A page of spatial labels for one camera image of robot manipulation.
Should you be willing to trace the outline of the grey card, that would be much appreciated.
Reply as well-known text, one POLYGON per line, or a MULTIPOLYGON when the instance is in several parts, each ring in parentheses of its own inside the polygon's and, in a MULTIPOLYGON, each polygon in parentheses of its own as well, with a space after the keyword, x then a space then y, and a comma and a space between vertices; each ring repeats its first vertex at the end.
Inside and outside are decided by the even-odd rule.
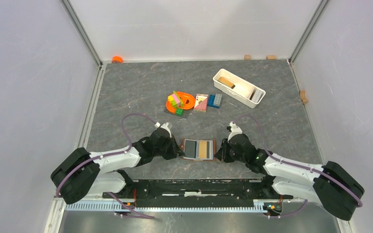
POLYGON ((184 157, 186 159, 195 159, 196 158, 196 147, 197 141, 196 140, 189 140, 186 139, 184 142, 184 157))

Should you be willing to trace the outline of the brown leather card holder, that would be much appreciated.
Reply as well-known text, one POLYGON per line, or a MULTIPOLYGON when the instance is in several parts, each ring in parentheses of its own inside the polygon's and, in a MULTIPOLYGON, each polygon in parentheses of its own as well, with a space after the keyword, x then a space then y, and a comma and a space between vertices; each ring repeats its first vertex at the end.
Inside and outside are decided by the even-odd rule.
POLYGON ((215 161, 216 141, 183 139, 180 149, 183 159, 192 161, 215 161))

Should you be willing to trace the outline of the white rectangular plastic tray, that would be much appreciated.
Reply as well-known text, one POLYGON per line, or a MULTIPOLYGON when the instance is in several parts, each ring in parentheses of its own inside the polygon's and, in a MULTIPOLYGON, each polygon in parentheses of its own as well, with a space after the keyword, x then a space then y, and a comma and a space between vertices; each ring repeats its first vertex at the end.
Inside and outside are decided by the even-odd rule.
POLYGON ((255 86, 254 84, 244 80, 243 78, 233 74, 232 72, 226 70, 226 69, 220 69, 215 76, 212 78, 214 86, 221 90, 223 93, 231 96, 232 98, 238 100, 239 102, 243 103, 244 105, 255 108, 260 102, 263 100, 266 91, 255 86), (218 80, 220 77, 225 77, 228 80, 230 80, 232 83, 235 84, 235 87, 233 89, 223 85, 218 80), (252 93, 255 89, 260 89, 264 91, 263 97, 260 99, 258 103, 252 102, 250 100, 252 93))

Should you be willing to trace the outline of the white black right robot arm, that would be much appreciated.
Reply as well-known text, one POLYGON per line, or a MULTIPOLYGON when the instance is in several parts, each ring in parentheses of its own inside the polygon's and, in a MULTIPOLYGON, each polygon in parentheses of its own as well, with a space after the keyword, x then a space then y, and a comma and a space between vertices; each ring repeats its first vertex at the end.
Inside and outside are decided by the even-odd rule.
POLYGON ((223 139, 215 157, 226 163, 242 162, 252 172, 265 175, 268 181, 262 183, 261 192, 267 198, 278 194, 302 198, 345 221, 362 207, 363 186, 336 162, 320 165, 287 159, 256 148, 245 134, 223 139))

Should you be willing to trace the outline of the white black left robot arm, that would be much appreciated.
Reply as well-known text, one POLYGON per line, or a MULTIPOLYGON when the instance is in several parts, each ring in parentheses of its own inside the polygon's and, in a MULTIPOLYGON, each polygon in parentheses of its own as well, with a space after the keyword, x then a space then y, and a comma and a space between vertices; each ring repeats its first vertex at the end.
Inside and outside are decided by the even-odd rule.
POLYGON ((75 149, 50 175, 56 186, 56 196, 73 204, 89 194, 117 193, 122 198, 133 192, 122 169, 150 163, 154 157, 165 160, 183 156, 175 137, 162 127, 131 145, 104 152, 75 149))

